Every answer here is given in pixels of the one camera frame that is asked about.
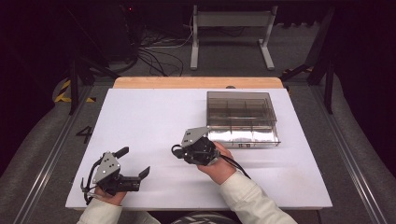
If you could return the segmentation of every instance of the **white table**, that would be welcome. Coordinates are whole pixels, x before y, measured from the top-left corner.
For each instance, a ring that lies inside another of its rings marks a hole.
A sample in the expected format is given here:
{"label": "white table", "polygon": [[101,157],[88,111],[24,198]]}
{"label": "white table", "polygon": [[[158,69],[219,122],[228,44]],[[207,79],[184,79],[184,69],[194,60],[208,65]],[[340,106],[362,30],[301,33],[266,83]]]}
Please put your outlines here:
{"label": "white table", "polygon": [[269,92],[281,144],[267,149],[233,149],[238,161],[283,209],[331,207],[328,191],[285,89],[110,89],[66,207],[84,209],[80,180],[88,179],[103,152],[129,147],[118,159],[120,173],[136,176],[151,166],[125,210],[227,210],[219,187],[205,174],[177,159],[171,146],[185,130],[205,126],[207,91]]}

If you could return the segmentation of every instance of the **clear plastic box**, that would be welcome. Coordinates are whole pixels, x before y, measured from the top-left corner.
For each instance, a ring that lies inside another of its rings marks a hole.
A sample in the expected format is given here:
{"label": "clear plastic box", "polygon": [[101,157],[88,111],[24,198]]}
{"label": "clear plastic box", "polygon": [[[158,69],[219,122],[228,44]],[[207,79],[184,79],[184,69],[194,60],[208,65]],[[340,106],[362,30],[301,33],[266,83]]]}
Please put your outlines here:
{"label": "clear plastic box", "polygon": [[276,115],[268,92],[209,91],[207,137],[228,148],[278,146]]}

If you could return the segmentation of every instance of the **white long-sleeved shirt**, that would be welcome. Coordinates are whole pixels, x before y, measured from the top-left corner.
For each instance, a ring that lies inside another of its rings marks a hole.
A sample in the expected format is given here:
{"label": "white long-sleeved shirt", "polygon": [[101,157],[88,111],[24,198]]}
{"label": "white long-sleeved shirt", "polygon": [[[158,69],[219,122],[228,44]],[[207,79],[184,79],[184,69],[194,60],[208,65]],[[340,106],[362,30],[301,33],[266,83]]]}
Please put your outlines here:
{"label": "white long-sleeved shirt", "polygon": [[[235,172],[220,185],[220,193],[232,211],[244,224],[294,224],[288,214],[278,208],[254,181]],[[117,223],[122,207],[93,199],[82,214],[78,224]],[[159,224],[147,212],[135,212],[131,223]]]}

